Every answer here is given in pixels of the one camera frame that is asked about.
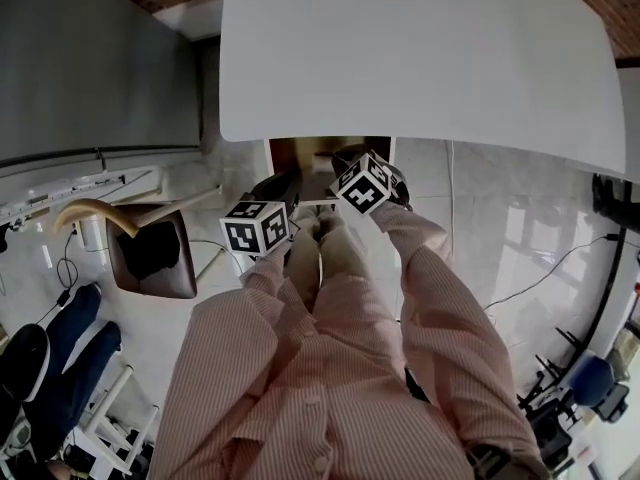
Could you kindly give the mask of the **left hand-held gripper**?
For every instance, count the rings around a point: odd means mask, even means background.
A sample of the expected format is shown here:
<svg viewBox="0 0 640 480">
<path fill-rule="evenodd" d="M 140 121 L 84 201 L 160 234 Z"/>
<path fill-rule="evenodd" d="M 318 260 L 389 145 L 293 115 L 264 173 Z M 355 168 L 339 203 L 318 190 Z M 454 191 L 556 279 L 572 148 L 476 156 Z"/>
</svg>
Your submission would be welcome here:
<svg viewBox="0 0 640 480">
<path fill-rule="evenodd" d="M 300 171 L 280 172 L 245 192 L 220 218 L 227 249 L 263 257 L 288 240 L 301 181 Z"/>
</svg>

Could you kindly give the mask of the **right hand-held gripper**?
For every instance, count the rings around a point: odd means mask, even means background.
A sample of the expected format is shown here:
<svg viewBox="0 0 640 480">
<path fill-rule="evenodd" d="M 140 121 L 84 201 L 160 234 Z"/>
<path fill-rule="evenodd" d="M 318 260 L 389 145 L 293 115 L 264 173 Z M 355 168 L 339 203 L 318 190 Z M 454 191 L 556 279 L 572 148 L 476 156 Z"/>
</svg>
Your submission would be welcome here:
<svg viewBox="0 0 640 480">
<path fill-rule="evenodd" d="M 360 215 L 368 215 L 385 201 L 411 211 L 404 175 L 369 147 L 345 147 L 332 154 L 337 180 L 333 194 Z"/>
</svg>

